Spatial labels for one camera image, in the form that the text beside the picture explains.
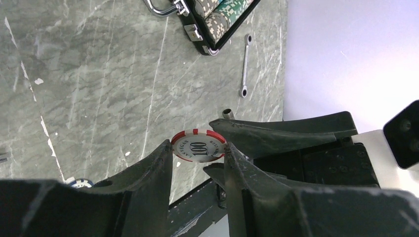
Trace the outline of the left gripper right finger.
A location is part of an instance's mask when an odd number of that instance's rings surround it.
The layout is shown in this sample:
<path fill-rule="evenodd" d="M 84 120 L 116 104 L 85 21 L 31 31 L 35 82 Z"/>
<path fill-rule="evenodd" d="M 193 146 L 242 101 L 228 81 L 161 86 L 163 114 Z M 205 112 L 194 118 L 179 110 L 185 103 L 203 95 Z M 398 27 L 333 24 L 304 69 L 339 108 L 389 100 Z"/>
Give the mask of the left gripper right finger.
<path fill-rule="evenodd" d="M 225 162 L 251 163 L 232 143 L 227 144 Z M 291 190 L 225 190 L 229 235 L 416 237 L 419 234 L 419 200 L 407 191 L 293 182 L 295 187 Z"/>

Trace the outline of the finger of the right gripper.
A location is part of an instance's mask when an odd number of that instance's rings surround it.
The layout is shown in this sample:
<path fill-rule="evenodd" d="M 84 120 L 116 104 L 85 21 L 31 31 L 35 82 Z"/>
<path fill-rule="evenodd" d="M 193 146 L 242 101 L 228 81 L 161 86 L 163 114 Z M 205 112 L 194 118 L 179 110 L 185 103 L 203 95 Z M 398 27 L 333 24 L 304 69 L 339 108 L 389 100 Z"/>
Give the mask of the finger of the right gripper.
<path fill-rule="evenodd" d="M 265 172 L 252 163 L 214 163 L 204 172 L 226 190 L 291 190 L 295 183 Z"/>
<path fill-rule="evenodd" d="M 314 147 L 358 133 L 352 115 L 347 111 L 276 122 L 219 118 L 209 122 L 209 125 L 250 158 Z"/>

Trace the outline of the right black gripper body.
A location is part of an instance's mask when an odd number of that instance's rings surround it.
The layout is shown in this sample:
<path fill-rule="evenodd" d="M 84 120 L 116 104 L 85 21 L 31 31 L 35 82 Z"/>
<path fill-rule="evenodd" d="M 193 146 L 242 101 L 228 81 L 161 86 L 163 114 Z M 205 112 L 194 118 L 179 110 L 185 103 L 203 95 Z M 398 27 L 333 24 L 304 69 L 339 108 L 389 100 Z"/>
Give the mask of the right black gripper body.
<path fill-rule="evenodd" d="M 254 159 L 254 165 L 288 180 L 322 185 L 379 187 L 362 143 L 334 142 Z"/>

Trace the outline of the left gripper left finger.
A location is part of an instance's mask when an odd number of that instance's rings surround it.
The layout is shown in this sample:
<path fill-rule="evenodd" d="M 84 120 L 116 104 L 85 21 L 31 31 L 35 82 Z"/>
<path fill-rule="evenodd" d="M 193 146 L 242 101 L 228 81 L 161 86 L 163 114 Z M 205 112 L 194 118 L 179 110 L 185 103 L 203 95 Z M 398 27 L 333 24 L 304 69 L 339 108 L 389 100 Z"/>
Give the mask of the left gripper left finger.
<path fill-rule="evenodd" d="M 3 237 L 163 237 L 172 178 L 172 145 L 91 188 L 56 180 L 2 179 Z"/>

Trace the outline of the red poker chip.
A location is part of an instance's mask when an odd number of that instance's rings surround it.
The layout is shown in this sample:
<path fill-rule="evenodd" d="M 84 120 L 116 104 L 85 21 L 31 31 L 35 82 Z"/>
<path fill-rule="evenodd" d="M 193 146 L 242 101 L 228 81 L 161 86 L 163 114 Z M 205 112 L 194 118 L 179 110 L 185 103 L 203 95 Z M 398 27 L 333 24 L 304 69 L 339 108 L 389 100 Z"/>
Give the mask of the red poker chip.
<path fill-rule="evenodd" d="M 220 134 L 207 129 L 184 130 L 171 140 L 173 153 L 189 162 L 212 162 L 224 156 L 226 139 Z"/>

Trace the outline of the silver ratchet wrench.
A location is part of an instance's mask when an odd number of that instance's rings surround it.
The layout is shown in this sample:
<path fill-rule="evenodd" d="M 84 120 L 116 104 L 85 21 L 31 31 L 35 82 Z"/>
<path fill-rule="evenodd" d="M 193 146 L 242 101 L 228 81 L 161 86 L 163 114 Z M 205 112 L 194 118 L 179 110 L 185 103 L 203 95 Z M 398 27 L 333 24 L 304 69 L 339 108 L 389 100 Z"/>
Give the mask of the silver ratchet wrench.
<path fill-rule="evenodd" d="M 242 98 L 245 98 L 248 94 L 246 79 L 247 79 L 249 47 L 251 46 L 251 44 L 252 44 L 252 35 L 247 34 L 245 36 L 245 52 L 244 52 L 244 61 L 243 61 L 243 74 L 242 74 L 242 84 L 241 84 L 241 89 L 240 89 L 240 96 Z"/>

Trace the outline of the blue poker chip left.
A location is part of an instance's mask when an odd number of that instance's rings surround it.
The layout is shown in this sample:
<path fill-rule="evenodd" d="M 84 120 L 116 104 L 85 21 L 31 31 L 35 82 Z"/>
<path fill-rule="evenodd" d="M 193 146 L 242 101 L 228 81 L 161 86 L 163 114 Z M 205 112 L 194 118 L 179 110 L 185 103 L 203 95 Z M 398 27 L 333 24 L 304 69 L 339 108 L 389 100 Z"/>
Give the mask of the blue poker chip left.
<path fill-rule="evenodd" d="M 88 179 L 73 179 L 67 183 L 69 186 L 79 188 L 92 188 L 94 183 Z"/>

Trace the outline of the black poker chip case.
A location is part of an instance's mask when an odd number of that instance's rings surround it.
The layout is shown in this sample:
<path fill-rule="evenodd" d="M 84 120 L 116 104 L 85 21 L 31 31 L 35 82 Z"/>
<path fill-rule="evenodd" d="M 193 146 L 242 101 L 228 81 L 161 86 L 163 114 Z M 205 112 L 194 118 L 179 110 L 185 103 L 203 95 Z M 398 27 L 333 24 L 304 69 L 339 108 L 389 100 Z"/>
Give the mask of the black poker chip case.
<path fill-rule="evenodd" d="M 150 0 L 144 3 L 155 16 L 177 14 L 195 48 L 202 55 L 216 56 L 260 1 L 170 0 L 166 9 L 157 8 Z"/>

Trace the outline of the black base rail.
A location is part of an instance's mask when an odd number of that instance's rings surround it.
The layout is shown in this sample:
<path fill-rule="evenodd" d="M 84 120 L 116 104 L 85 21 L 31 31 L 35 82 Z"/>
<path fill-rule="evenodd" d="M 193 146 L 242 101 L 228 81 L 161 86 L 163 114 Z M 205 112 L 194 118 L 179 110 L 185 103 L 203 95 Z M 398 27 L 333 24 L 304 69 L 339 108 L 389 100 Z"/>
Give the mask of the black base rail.
<path fill-rule="evenodd" d="M 221 187 L 212 179 L 169 205 L 166 224 L 167 237 L 197 237 L 216 224 L 227 210 L 221 207 Z"/>

